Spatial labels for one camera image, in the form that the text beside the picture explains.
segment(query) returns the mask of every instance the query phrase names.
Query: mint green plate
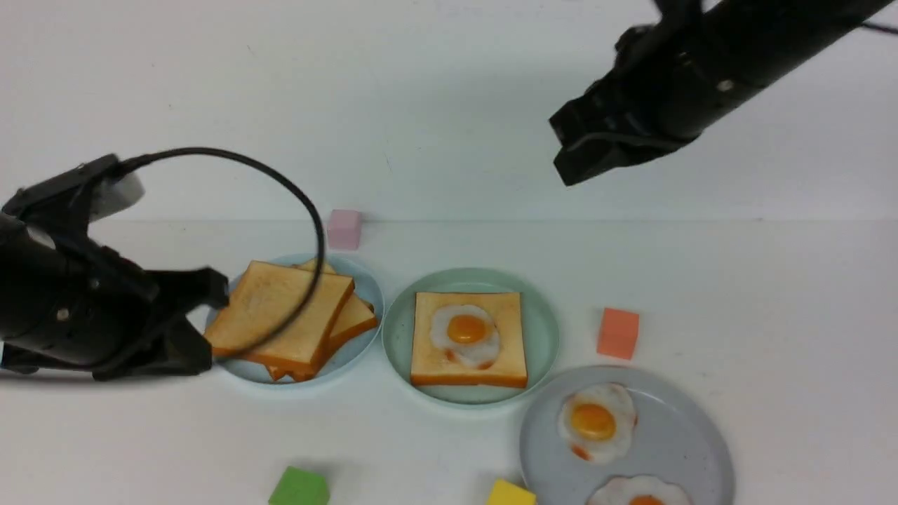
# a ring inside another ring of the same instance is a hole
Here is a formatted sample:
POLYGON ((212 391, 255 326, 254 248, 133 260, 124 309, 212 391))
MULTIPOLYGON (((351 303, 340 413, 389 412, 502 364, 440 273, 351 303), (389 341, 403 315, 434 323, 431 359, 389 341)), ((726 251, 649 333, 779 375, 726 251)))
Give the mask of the mint green plate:
POLYGON ((491 269, 442 270, 405 288, 393 301, 381 327, 383 350, 402 382, 425 397, 462 408, 497 406, 541 385, 559 354, 559 324, 546 299, 518 277, 491 269), (428 385, 414 387, 411 343, 415 329, 415 293, 521 293, 524 354, 529 380, 525 389, 492 385, 428 385))

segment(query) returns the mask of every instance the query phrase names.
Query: fried egg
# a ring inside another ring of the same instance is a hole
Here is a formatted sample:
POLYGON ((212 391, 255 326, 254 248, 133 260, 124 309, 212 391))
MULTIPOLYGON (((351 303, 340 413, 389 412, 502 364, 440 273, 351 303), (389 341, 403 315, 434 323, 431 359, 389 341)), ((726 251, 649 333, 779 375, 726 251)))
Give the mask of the fried egg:
POLYGON ((586 505, 691 505, 689 495, 676 484, 653 475, 614 477, 593 494, 586 505))
POLYGON ((450 361, 487 369, 499 355, 499 332, 478 306, 442 306, 430 320, 430 341, 450 361))
POLYGON ((636 419, 627 388, 614 383, 591 385, 565 400, 559 435, 577 457, 607 465, 629 451, 636 419))

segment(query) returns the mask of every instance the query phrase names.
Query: pink cube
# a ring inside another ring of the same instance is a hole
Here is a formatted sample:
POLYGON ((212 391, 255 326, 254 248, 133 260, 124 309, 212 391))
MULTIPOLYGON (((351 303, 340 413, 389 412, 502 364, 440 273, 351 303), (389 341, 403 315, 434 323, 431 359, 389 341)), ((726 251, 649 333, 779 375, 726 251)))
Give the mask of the pink cube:
POLYGON ((355 210, 334 210, 328 221, 328 246, 331 249, 358 249, 362 236, 362 214, 355 210))

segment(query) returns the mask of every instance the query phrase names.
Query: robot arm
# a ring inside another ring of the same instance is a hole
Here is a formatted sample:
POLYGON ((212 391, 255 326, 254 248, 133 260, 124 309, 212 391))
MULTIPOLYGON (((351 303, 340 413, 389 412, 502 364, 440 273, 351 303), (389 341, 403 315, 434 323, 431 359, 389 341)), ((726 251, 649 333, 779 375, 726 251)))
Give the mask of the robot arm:
MULTIPOLYGON (((106 155, 20 190, 0 213, 0 368, 23 374, 39 368, 77 370, 110 380, 196 375, 212 367, 212 350, 186 315, 200 305, 226 306, 227 278, 209 268, 144 270, 87 235, 92 221, 142 196, 135 170, 184 155, 230 159, 284 186, 308 210, 316 257, 324 258, 324 229, 314 205, 265 164, 207 147, 125 161, 106 155)), ((323 264, 316 262, 309 292, 277 328, 223 359, 239 358, 292 324, 311 300, 323 264)))
POLYGON ((690 144, 892 1, 723 0, 705 13, 701 0, 655 0, 661 22, 625 31, 614 68, 551 117, 562 181, 690 144))

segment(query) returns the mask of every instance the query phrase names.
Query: bread slice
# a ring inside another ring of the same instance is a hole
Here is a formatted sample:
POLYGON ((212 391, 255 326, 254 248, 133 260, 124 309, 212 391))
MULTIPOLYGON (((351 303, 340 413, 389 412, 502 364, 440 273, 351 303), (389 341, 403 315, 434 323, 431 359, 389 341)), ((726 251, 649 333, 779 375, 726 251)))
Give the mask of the bread slice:
POLYGON ((230 305, 206 329, 213 354, 239 355, 302 374, 318 373, 327 359, 328 336, 353 293, 351 277, 321 276, 303 313, 274 340, 244 353, 290 315, 312 277, 305 270, 252 261, 231 294, 230 305))
POLYGON ((417 293, 411 350, 411 383, 421 385, 502 385, 527 387, 520 293, 417 293), (499 355, 489 368, 467 368, 451 361, 430 340, 430 321, 443 306, 478 306, 499 333, 499 355))
MULTIPOLYGON (((309 260, 302 265, 294 266, 300 270, 313 271, 315 260, 309 260)), ((321 271, 324 272, 324 277, 337 273, 327 263, 324 263, 321 271)), ((327 362, 346 342, 376 327, 377 316, 374 315, 374 310, 368 308, 367 303, 353 293, 343 306, 343 310, 340 311, 337 322, 334 323, 333 330, 330 332, 328 337, 328 356, 324 361, 327 362)))
MULTIPOLYGON (((309 260, 303 264, 292 266, 301 270, 313 271, 315 268, 315 260, 309 260)), ((324 272, 325 275, 337 273, 328 263, 324 263, 321 271, 324 272)), ((327 361, 332 358, 341 347, 346 345, 347 342, 376 327, 377 316, 374 315, 374 306, 353 294, 343 306, 343 310, 340 311, 337 317, 337 322, 334 323, 334 328, 328 337, 328 348, 326 350, 324 363, 327 363, 327 361)), ((304 380, 314 377, 281 367, 266 366, 265 368, 268 370, 271 380, 276 382, 284 376, 290 376, 296 382, 303 382, 304 380)))
POLYGON ((273 367, 271 365, 266 365, 265 369, 269 372, 269 376, 271 376, 271 380, 277 382, 280 379, 284 378, 284 376, 290 376, 294 382, 303 382, 306 380, 315 377, 313 374, 304 374, 301 372, 290 372, 285 368, 273 367))

